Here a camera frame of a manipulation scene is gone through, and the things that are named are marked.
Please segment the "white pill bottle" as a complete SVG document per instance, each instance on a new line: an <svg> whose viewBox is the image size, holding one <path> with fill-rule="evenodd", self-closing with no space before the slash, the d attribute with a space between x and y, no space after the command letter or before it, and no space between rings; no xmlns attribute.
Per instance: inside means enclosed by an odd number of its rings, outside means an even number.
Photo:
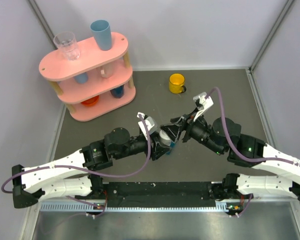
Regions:
<svg viewBox="0 0 300 240"><path fill-rule="evenodd" d="M160 130L159 132L159 140L162 144L166 146L170 146L172 143L170 137L163 130Z"/></svg>

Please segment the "teal pill organizer box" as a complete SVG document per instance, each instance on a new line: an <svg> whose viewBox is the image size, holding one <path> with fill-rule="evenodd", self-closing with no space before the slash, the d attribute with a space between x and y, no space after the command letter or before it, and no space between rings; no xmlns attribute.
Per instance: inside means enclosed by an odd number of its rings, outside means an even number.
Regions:
<svg viewBox="0 0 300 240"><path fill-rule="evenodd" d="M170 143L169 151L166 153L166 155L170 155L172 153L172 150L174 149L175 145L176 144L174 142Z"/></svg>

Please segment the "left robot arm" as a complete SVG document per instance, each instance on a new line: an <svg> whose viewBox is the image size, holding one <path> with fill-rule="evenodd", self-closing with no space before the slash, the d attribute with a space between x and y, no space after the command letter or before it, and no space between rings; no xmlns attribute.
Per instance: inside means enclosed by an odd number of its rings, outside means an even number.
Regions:
<svg viewBox="0 0 300 240"><path fill-rule="evenodd" d="M99 171L113 166L114 160L144 153L148 160L154 161L171 148L172 140L162 130L130 136L125 128L115 128L104 139L50 163L13 166L13 206L22 209L64 196L99 198L104 191Z"/></svg>

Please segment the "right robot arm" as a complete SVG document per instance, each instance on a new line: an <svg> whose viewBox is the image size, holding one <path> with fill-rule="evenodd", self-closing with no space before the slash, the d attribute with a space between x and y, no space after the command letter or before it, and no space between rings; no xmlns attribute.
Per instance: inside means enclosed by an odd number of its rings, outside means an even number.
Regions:
<svg viewBox="0 0 300 240"><path fill-rule="evenodd" d="M227 174L222 181L223 192L228 198L241 194L281 195L300 201L300 159L280 152L256 137L243 134L241 125L226 118L232 144L223 129L222 119L208 124L203 116L183 115L171 119L160 129L176 143L181 135L183 142L193 139L217 155L228 153L227 161L236 166L270 172L272 176Z"/></svg>

